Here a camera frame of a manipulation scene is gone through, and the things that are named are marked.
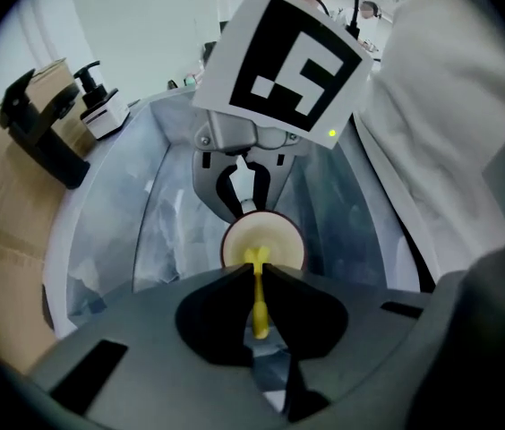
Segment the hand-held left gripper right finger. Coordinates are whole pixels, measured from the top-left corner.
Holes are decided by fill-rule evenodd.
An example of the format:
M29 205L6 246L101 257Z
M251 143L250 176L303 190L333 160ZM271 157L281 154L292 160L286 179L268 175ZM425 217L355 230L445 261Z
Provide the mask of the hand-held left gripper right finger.
M267 265L270 335L263 394L292 425L339 401L380 366L430 300Z

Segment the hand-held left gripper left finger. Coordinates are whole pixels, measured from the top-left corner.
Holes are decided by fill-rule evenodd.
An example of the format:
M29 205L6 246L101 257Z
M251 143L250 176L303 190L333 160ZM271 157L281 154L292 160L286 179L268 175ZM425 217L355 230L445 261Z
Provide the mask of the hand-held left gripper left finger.
M283 429L250 368L213 365L179 335L177 307L236 267L124 297L60 340L31 380L54 401L55 422L82 429Z

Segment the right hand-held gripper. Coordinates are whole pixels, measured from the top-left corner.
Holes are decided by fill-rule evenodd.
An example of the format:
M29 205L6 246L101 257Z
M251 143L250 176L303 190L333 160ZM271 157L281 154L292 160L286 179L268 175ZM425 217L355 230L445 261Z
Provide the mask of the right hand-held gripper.
M373 60L355 38L304 0L243 0L223 29L193 97L204 108L333 149L355 112ZM236 156L195 150L193 188L225 222L243 215L230 176ZM295 156L249 151L252 200L272 211Z

